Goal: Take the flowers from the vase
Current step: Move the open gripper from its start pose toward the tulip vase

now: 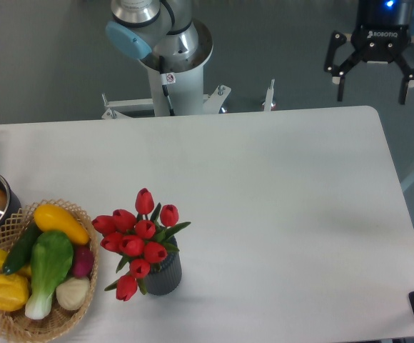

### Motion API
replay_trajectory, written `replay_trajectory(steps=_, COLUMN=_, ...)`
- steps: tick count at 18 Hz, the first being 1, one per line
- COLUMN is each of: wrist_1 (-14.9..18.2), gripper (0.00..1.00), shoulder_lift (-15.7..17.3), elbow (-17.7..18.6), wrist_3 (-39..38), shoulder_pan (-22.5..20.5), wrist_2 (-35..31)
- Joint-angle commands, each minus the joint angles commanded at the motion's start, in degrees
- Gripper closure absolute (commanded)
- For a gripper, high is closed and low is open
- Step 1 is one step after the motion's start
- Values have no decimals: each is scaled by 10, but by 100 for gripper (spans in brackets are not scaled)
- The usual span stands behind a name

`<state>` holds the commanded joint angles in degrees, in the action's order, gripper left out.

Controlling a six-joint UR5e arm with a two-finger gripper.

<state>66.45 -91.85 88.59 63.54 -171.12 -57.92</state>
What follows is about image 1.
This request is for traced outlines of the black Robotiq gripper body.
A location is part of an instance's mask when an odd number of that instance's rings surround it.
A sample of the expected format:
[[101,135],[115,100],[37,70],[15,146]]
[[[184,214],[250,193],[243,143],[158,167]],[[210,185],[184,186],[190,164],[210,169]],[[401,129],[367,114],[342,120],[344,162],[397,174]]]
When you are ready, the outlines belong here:
[[411,43],[412,1],[362,0],[350,42],[365,62],[391,63]]

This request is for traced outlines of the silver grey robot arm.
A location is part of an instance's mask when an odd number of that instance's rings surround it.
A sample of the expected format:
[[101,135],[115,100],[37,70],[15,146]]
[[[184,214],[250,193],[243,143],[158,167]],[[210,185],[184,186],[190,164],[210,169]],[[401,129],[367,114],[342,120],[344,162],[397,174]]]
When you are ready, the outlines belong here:
[[[112,20],[106,35],[132,59],[156,59],[168,64],[161,52],[171,36],[195,31],[190,1],[112,1]],[[333,31],[324,70],[338,85],[342,101],[345,77],[359,62],[399,66],[403,73],[399,103],[404,104],[414,86],[414,1],[359,1],[352,33]]]

